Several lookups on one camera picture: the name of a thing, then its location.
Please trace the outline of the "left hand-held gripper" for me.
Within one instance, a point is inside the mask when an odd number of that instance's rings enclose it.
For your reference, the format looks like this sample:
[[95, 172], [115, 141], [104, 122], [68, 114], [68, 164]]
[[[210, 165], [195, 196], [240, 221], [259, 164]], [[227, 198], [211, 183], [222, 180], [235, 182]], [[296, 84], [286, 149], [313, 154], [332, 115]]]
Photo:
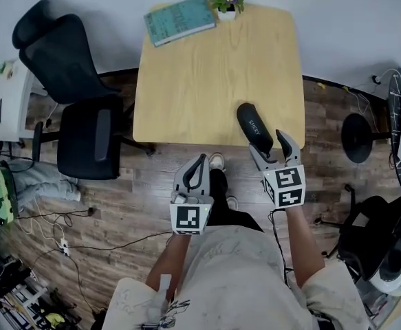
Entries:
[[[198, 172], [197, 182], [191, 183]], [[175, 193], [170, 202], [172, 230], [178, 235], [201, 235], [208, 223], [212, 197], [196, 197], [185, 193], [205, 194], [209, 189], [209, 161], [202, 153], [189, 160], [175, 174], [173, 190]]]

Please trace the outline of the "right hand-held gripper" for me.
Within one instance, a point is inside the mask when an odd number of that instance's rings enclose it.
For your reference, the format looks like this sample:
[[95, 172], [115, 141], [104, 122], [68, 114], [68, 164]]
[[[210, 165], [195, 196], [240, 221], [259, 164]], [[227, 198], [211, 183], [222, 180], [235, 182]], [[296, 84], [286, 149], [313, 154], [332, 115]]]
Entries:
[[263, 174], [263, 187], [275, 208], [286, 209], [304, 204], [306, 183], [301, 150], [287, 133], [276, 130], [285, 163], [268, 159], [255, 145], [249, 151], [256, 167]]

